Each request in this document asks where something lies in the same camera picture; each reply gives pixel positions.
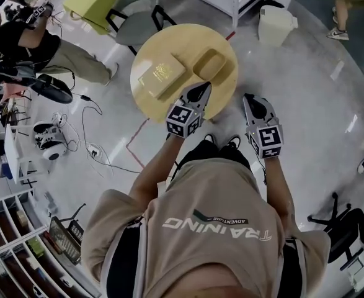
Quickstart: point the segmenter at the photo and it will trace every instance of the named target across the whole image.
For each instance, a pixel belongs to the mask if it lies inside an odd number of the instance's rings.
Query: foot
[[[241,144],[241,138],[239,137],[239,135],[235,135],[231,137],[226,146],[231,146],[235,149],[238,149],[240,144]]]
[[[111,70],[110,68],[107,69],[107,71],[109,72],[109,75],[110,75],[110,79],[109,81],[106,83],[105,86],[109,85],[110,82],[112,81],[113,77],[115,76],[115,74],[117,73],[118,71],[118,63],[115,64],[115,68],[113,70]]]
[[[363,160],[360,162],[360,164],[358,165],[357,172],[358,172],[359,174],[364,173],[364,159],[363,159]]]
[[[326,37],[333,38],[334,40],[349,40],[347,31],[340,31],[337,27],[330,30]]]
[[[214,135],[212,135],[211,133],[209,133],[208,135],[206,135],[204,137],[204,140],[208,140],[211,143],[214,143],[216,146],[218,146],[218,144],[216,143],[216,138]]]

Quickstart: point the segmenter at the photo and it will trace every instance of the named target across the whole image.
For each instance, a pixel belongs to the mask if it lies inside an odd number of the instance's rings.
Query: white trash bin
[[[273,6],[260,9],[259,40],[263,44],[280,47],[289,32],[297,27],[297,18],[288,10]]]

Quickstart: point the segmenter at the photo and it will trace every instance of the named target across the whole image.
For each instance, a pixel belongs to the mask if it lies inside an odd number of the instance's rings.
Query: gray chair
[[[117,0],[106,17],[107,22],[117,33],[116,42],[127,45],[134,55],[136,55],[136,50],[132,45],[144,44],[152,35],[162,30],[165,20],[176,25],[158,4],[158,0],[149,0],[151,7],[148,11],[138,11],[127,16],[124,12],[125,8],[138,1],[142,0]],[[124,19],[119,28],[112,20],[112,16]]]

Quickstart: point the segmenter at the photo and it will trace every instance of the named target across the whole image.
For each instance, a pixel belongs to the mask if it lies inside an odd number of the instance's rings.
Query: hand
[[[53,11],[53,5],[50,3],[47,3],[45,6],[45,11],[42,13],[43,17],[50,17]]]

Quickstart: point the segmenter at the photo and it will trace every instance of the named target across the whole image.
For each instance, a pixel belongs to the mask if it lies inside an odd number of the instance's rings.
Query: yellow table
[[[171,104],[179,98],[183,88],[202,81],[193,74],[192,66],[206,48],[214,48],[226,57],[226,64],[211,80],[212,92],[205,108],[205,119],[211,119],[229,102],[237,85],[237,57],[229,42],[218,32],[198,24],[179,24],[153,35],[141,47],[131,69],[131,90],[143,113],[156,122],[163,122]],[[138,78],[163,53],[171,53],[185,67],[186,72],[156,99],[139,83]]]
[[[72,19],[82,19],[101,35],[109,34],[106,16],[116,0],[65,0],[63,7]]]

